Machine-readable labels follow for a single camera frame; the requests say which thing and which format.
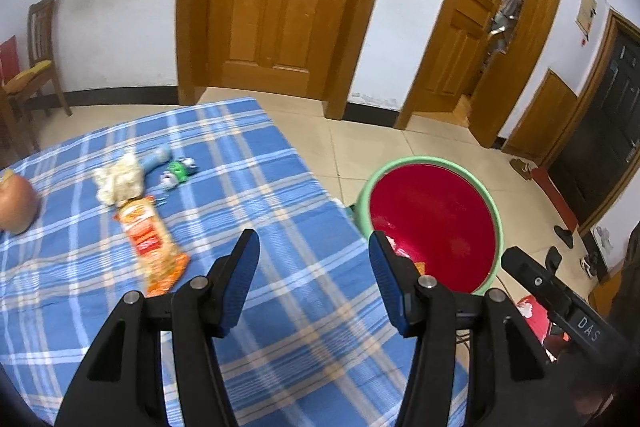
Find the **apple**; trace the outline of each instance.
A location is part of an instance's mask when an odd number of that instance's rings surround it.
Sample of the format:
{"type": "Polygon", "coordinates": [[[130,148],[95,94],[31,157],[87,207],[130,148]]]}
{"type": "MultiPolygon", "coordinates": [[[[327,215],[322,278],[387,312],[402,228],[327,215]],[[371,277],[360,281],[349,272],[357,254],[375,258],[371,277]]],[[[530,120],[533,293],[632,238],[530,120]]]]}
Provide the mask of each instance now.
{"type": "Polygon", "coordinates": [[[31,183],[11,169],[0,181],[0,230],[22,233],[38,211],[40,198],[31,183]]]}

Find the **plush toy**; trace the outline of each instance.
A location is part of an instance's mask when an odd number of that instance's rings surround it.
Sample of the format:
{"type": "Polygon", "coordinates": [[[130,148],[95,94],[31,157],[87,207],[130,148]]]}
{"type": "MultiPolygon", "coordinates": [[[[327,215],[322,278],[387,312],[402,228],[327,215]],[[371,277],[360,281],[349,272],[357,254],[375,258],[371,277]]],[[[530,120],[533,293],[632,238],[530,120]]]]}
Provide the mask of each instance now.
{"type": "Polygon", "coordinates": [[[160,174],[160,187],[164,190],[172,190],[196,172],[198,172],[198,166],[193,158],[178,158],[169,163],[166,171],[160,174]]]}
{"type": "Polygon", "coordinates": [[[123,206],[127,201],[141,197],[145,191],[145,174],[171,158],[168,145],[148,152],[140,160],[133,149],[127,150],[116,163],[92,172],[98,185],[96,198],[102,204],[123,206]]]}

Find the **red chair back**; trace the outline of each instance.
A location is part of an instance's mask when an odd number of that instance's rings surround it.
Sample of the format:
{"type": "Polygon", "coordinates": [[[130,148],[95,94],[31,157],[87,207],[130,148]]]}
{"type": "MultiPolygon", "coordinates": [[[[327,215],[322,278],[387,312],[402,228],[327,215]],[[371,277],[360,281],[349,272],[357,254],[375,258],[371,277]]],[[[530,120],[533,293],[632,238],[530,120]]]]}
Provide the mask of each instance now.
{"type": "Polygon", "coordinates": [[[20,64],[18,63],[18,47],[14,35],[0,44],[0,84],[4,86],[4,83],[18,73],[20,73],[20,64]]]}

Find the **metal screw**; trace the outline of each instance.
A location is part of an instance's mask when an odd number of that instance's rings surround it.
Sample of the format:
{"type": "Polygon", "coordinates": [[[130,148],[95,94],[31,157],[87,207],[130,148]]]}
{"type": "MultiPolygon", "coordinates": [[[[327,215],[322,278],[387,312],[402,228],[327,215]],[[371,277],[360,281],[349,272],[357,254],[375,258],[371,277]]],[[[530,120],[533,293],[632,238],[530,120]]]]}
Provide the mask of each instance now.
{"type": "Polygon", "coordinates": [[[438,284],[438,280],[433,275],[420,275],[418,284],[423,288],[434,288],[438,284]]]}
{"type": "Polygon", "coordinates": [[[135,290],[128,291],[127,293],[124,294],[124,297],[122,298],[122,300],[125,301],[127,304],[133,304],[134,302],[138,302],[138,299],[140,299],[140,292],[136,292],[135,290]]]}
{"type": "Polygon", "coordinates": [[[498,288],[491,288],[489,290],[489,298],[493,302],[502,302],[507,298],[507,295],[506,295],[505,292],[503,292],[502,290],[500,290],[498,288]]]}
{"type": "Polygon", "coordinates": [[[204,275],[198,275],[189,281],[189,286],[194,290],[202,290],[207,284],[209,280],[204,275]]]}

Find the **plastic basin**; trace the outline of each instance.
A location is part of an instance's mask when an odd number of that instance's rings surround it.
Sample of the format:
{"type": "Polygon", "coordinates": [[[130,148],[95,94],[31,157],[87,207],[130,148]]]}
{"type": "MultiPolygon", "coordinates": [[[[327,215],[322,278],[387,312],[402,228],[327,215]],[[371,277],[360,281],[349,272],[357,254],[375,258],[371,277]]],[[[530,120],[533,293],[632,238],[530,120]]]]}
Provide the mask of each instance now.
{"type": "Polygon", "coordinates": [[[382,230],[398,255],[424,263],[452,291],[483,295],[500,266],[502,224],[484,185],[442,158],[411,156],[384,166],[354,208],[366,236],[382,230]]]}

